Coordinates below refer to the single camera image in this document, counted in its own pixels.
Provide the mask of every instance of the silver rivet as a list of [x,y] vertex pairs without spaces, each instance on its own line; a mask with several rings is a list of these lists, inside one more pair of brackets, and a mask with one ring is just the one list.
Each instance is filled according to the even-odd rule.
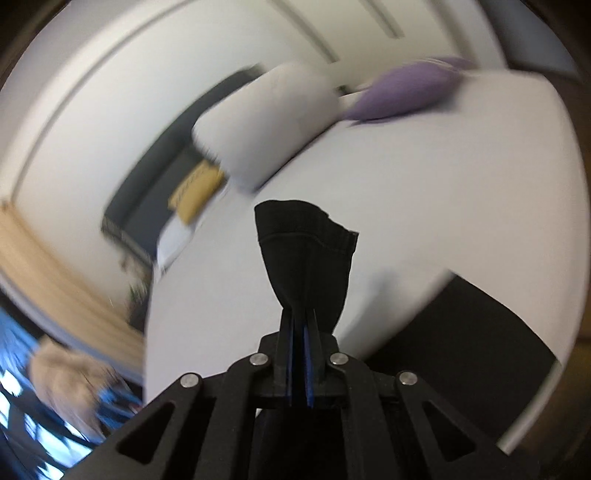
[[398,379],[402,385],[414,385],[418,382],[418,377],[412,372],[402,372]]
[[255,353],[251,355],[250,362],[251,365],[258,367],[259,365],[265,365],[269,361],[269,357],[267,357],[264,353]]
[[344,353],[333,353],[330,356],[330,363],[333,365],[344,365],[349,361],[349,357],[346,356]]
[[194,387],[199,383],[199,377],[195,374],[185,374],[181,377],[181,386],[184,388]]

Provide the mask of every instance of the mattress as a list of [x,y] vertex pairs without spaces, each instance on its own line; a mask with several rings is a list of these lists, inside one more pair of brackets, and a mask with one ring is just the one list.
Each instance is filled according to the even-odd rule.
[[[363,356],[400,330],[453,271],[515,312],[558,359],[502,441],[543,408],[587,293],[589,207],[568,114],[543,77],[467,76],[447,101],[379,124],[339,122],[255,196],[230,188],[152,293],[146,393],[187,371],[222,372],[278,329],[281,308],[253,208],[301,199],[359,232],[335,335]],[[388,312],[388,322],[372,311]]]

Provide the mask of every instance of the headboard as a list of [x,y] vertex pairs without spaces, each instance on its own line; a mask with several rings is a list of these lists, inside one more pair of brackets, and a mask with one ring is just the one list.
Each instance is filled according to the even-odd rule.
[[101,225],[107,238],[142,264],[152,265],[160,231],[173,214],[168,198],[204,157],[193,146],[193,125],[203,112],[261,73],[261,68],[254,66],[230,75],[199,97],[158,137],[109,202]]

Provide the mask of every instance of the yellow cushion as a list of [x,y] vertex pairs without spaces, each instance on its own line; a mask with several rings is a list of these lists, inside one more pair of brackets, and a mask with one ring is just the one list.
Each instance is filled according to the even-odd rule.
[[168,208],[176,210],[181,221],[188,225],[216,193],[223,178],[223,173],[219,168],[203,160],[185,177],[170,196]]

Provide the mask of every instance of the bed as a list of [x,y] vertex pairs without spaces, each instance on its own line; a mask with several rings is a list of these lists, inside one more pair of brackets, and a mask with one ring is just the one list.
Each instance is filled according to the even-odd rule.
[[[584,178],[569,116],[535,74],[471,72],[425,111],[334,124],[256,193],[234,188],[230,178],[154,285],[146,400],[187,371],[225,371],[277,330],[281,307],[253,209],[268,199],[300,199],[360,232],[335,331],[342,351],[367,355],[450,272],[511,309],[552,351],[556,363],[538,393],[499,439],[510,452],[554,390],[579,328],[589,272]],[[376,305],[387,320],[371,315]]]

